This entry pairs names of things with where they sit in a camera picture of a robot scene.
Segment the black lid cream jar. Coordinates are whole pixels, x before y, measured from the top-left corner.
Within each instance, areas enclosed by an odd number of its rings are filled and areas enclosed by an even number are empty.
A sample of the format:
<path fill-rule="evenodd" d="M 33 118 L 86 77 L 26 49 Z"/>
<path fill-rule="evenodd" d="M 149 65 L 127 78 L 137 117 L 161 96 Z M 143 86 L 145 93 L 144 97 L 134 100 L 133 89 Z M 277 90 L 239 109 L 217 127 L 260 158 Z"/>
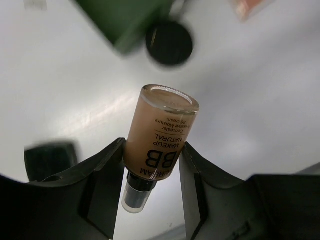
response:
<path fill-rule="evenodd" d="M 191 33 L 176 21 L 162 21 L 150 26 L 145 45 L 149 56 L 166 67 L 185 64 L 194 49 Z"/>

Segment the foundation bottle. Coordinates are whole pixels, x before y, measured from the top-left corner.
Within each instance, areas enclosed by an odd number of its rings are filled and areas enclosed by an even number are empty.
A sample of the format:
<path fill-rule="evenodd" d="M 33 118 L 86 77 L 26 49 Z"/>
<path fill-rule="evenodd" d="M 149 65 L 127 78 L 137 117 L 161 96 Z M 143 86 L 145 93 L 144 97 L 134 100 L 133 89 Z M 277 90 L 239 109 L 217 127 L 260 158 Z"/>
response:
<path fill-rule="evenodd" d="M 187 141 L 199 103 L 171 87 L 142 87 L 123 152 L 128 170 L 122 206 L 140 213 L 157 182 L 167 179 Z"/>

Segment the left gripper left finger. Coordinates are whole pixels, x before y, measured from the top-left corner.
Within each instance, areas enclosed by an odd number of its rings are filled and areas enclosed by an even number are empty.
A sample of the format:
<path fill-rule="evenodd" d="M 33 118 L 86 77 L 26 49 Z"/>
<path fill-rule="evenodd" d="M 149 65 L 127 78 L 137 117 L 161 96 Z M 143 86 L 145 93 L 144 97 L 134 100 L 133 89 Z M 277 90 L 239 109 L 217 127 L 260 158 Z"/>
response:
<path fill-rule="evenodd" d="M 111 240 L 124 176 L 125 139 L 42 181 L 0 178 L 3 240 Z"/>

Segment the black square compact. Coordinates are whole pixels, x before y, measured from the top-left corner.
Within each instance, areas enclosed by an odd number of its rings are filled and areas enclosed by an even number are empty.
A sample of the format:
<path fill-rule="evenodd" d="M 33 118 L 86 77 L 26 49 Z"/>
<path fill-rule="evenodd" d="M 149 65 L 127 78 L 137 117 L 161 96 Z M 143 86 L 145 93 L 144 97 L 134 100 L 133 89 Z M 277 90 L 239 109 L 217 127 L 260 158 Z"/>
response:
<path fill-rule="evenodd" d="M 71 140 L 38 143 L 24 149 L 28 180 L 41 182 L 78 164 L 77 146 Z"/>

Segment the eyeshadow palette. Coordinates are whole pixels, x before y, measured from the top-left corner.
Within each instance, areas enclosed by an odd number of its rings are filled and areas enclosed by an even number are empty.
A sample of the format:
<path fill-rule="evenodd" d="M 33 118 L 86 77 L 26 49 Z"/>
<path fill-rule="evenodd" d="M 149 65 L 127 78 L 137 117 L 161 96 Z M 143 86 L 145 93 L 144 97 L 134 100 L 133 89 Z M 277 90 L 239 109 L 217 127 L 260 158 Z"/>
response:
<path fill-rule="evenodd" d="M 245 22 L 268 7 L 274 0 L 229 0 L 240 22 Z"/>

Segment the three-drawer organizer box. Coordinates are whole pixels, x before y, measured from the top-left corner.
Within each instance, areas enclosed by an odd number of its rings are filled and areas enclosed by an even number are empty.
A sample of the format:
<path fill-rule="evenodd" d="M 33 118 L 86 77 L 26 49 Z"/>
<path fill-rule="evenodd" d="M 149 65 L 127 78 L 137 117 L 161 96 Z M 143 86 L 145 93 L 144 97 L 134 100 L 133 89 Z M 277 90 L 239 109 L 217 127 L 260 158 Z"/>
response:
<path fill-rule="evenodd" d="M 127 55 L 157 21 L 177 17 L 184 0 L 75 0 L 75 4 L 114 47 Z"/>

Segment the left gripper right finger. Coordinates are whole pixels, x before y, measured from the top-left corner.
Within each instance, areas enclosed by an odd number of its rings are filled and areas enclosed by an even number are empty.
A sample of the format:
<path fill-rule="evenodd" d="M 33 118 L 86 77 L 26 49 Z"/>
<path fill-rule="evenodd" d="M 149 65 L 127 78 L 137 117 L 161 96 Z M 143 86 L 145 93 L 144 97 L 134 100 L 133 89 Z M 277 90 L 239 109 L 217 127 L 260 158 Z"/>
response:
<path fill-rule="evenodd" d="M 179 159 L 189 240 L 317 240 L 320 166 L 241 180 L 186 143 Z"/>

